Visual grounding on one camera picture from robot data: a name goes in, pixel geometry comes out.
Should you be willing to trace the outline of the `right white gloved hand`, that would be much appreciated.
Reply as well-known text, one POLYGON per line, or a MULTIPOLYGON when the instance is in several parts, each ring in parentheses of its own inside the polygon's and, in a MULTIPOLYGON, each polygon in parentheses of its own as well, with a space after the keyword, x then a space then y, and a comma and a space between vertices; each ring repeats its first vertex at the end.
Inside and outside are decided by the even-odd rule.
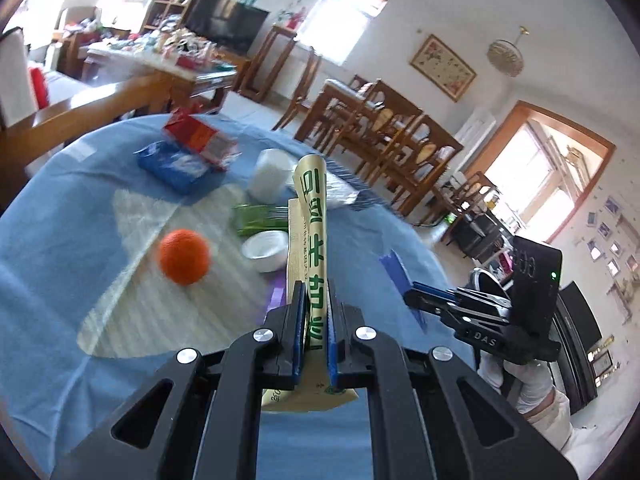
POLYGON ((518 365, 503 361, 487 352, 480 352, 477 374, 498 393, 501 392, 506 373, 522 384, 515 408, 525 418, 537 415, 553 402, 555 388, 546 364, 532 361, 526 365, 518 365))

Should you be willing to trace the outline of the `right forearm white sleeve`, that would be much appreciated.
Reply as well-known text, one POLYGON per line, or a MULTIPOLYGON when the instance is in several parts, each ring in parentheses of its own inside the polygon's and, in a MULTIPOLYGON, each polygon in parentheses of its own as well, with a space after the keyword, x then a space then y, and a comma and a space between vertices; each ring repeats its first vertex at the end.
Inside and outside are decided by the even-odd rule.
POLYGON ((523 413, 529 421, 558 451, 562 451, 573 434, 570 422, 570 402, 566 395, 551 388, 536 408, 523 413))

